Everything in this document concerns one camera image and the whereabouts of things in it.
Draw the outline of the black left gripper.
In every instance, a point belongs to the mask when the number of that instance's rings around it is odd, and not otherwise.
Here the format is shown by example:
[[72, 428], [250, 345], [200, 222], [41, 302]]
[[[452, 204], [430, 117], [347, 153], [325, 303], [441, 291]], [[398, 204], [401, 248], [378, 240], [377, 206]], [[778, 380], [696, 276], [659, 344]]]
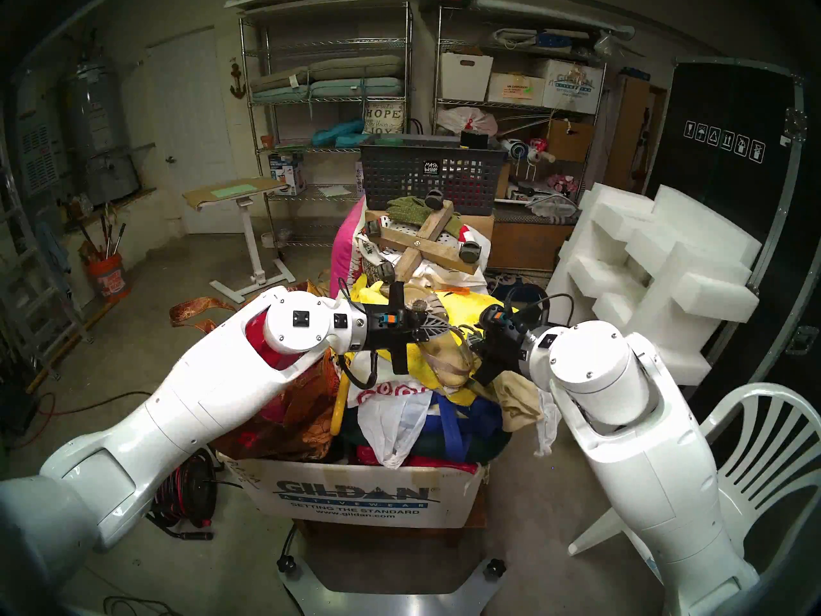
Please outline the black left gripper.
[[365, 351], [387, 351], [395, 374], [409, 374], [406, 347], [411, 343], [427, 343], [444, 335], [455, 334], [463, 342], [463, 334], [452, 326], [442, 305], [427, 305], [421, 311], [405, 302], [405, 284], [395, 281], [388, 290], [387, 305], [365, 305]]

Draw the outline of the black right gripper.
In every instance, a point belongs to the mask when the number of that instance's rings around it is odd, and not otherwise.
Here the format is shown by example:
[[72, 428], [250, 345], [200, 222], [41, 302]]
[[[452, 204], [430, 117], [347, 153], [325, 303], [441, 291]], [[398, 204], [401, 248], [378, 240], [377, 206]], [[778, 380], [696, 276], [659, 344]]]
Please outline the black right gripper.
[[463, 348], [466, 365], [478, 365], [472, 376], [482, 386], [488, 386], [501, 373], [510, 371], [532, 380], [528, 353], [533, 341], [533, 332], [517, 329], [478, 330], [461, 329], [464, 341], [471, 346]]

